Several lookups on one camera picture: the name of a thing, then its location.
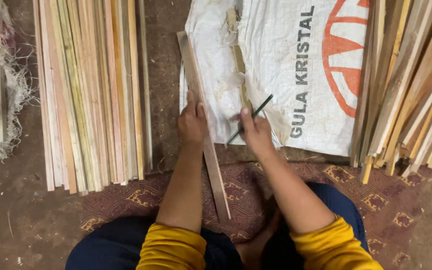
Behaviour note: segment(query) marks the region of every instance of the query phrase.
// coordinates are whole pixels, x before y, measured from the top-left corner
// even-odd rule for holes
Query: yellow sleeve
[[[339,217],[334,223],[302,235],[291,234],[306,270],[382,270],[354,237],[351,225]]]
[[[137,270],[188,269],[203,270],[206,240],[184,229],[153,224],[142,244]]]

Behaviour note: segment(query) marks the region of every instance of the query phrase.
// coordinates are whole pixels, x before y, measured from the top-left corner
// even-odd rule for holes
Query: red logo
[[[355,42],[354,40],[349,40],[345,37],[331,34],[331,28],[335,24],[338,24],[338,26],[344,25],[343,23],[361,24],[361,26],[367,25],[367,19],[351,16],[351,14],[345,14],[344,10],[341,9],[343,5],[351,5],[351,3],[355,3],[356,6],[359,8],[369,9],[369,0],[338,0],[336,2],[333,11],[331,11],[331,13],[329,14],[326,28],[324,29],[324,38],[322,40],[322,64],[324,67],[324,72],[326,73],[327,81],[329,83],[331,91],[334,94],[334,97],[339,104],[339,107],[341,107],[341,109],[349,117],[354,118],[356,115],[356,108],[351,107],[346,102],[343,94],[341,93],[340,87],[338,87],[335,81],[333,72],[339,72],[340,74],[342,74],[342,77],[344,78],[350,92],[357,97],[360,83],[361,67],[356,68],[352,66],[338,66],[338,63],[332,63],[330,65],[330,58],[332,56],[344,56],[345,53],[349,53],[346,55],[351,55],[351,51],[362,50],[364,48],[363,45]]]

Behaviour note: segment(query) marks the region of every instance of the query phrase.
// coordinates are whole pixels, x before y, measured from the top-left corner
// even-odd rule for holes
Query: hand
[[[241,114],[232,119],[238,118],[241,119],[244,127],[244,134],[241,138],[258,159],[263,159],[268,154],[276,152],[271,138],[271,126],[266,118],[256,116],[253,119],[248,108],[242,108]]]
[[[188,105],[183,109],[177,120],[177,134],[183,145],[203,144],[208,133],[205,109],[201,102],[195,106],[193,92],[188,91]]]

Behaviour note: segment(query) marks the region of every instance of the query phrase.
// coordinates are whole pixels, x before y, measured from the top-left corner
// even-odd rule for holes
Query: patterned rug
[[[416,218],[421,215],[418,194],[430,174],[421,168],[407,178],[389,177],[373,169],[369,184],[360,182],[361,169],[328,164],[291,163],[305,181],[327,183],[348,196],[363,216],[369,251],[384,269],[400,269]],[[255,236],[272,216],[272,191],[257,162],[221,166],[232,219],[219,223],[207,172],[202,172],[203,226],[224,232],[235,243]],[[171,173],[149,175],[127,186],[111,185],[84,198],[81,229],[91,232],[122,216],[156,215]]]

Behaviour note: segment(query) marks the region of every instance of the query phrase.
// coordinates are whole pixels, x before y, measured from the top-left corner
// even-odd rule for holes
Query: floor
[[[34,44],[32,0],[5,0],[21,34],[20,44]],[[146,0],[153,149],[155,170],[176,162],[180,56],[175,33],[184,28],[190,0]],[[63,269],[69,252],[81,239],[82,198],[63,190],[46,192],[40,108],[25,106],[19,115],[21,143],[13,156],[0,161],[0,269]],[[283,148],[289,160],[344,164],[347,159]],[[237,146],[217,146],[221,164],[254,160]],[[423,217],[414,221],[405,269],[432,269],[432,183],[420,197]]]

